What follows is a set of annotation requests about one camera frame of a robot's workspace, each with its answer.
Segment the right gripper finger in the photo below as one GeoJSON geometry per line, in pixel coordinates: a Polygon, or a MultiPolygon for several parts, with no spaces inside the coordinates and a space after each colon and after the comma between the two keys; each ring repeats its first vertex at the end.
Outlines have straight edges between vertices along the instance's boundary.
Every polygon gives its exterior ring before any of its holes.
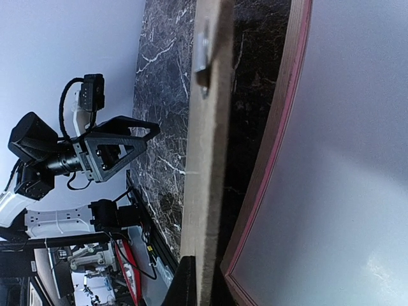
{"type": "Polygon", "coordinates": [[[162,306],[196,306],[196,258],[183,256],[162,306]]]}

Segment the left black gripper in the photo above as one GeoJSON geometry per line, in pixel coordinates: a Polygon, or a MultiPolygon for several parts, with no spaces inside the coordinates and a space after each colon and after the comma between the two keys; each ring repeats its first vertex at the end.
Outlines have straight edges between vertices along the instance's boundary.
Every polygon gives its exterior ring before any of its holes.
{"type": "Polygon", "coordinates": [[[147,150],[147,142],[161,132],[159,124],[116,116],[92,128],[84,137],[60,140],[34,112],[25,114],[12,129],[8,149],[17,156],[7,190],[39,201],[55,188],[55,177],[78,171],[95,183],[106,182],[147,150]],[[133,136],[133,128],[147,129],[133,136]]]}

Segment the brown cardboard backing board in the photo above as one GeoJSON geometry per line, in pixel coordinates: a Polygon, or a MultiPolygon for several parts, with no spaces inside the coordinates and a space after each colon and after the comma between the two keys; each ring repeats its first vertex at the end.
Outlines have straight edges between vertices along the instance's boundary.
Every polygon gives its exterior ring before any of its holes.
{"type": "Polygon", "coordinates": [[[233,1],[197,1],[184,181],[181,256],[196,258],[197,305],[210,305],[230,118],[233,1]],[[209,20],[210,88],[195,82],[196,37],[209,20]]]}

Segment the photo print white border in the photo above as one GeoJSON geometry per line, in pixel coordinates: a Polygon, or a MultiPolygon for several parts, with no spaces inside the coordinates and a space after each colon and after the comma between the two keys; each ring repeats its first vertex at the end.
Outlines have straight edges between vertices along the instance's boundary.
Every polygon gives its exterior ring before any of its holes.
{"type": "Polygon", "coordinates": [[[407,2],[314,1],[227,278],[244,305],[407,304],[407,2]]]}

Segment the pink wooden picture frame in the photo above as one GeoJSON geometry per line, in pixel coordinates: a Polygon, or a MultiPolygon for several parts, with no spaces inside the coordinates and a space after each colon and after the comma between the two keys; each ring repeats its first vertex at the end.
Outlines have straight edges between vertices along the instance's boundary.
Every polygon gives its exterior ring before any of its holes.
{"type": "Polygon", "coordinates": [[[303,65],[311,1],[239,1],[217,251],[219,282],[233,305],[252,299],[232,272],[275,166],[303,65]]]}

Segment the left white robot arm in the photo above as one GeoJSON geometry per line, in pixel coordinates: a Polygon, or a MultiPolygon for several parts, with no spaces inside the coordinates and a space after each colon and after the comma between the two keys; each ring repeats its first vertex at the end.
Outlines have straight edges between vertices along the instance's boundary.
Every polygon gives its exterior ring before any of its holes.
{"type": "Polygon", "coordinates": [[[118,206],[102,199],[65,210],[35,211],[28,207],[55,187],[57,176],[85,174],[103,183],[147,150],[161,132],[158,124],[125,116],[114,117],[84,134],[60,140],[34,112],[12,129],[8,148],[18,161],[1,193],[1,238],[14,243],[105,232],[117,233],[139,223],[135,205],[118,206]]]}

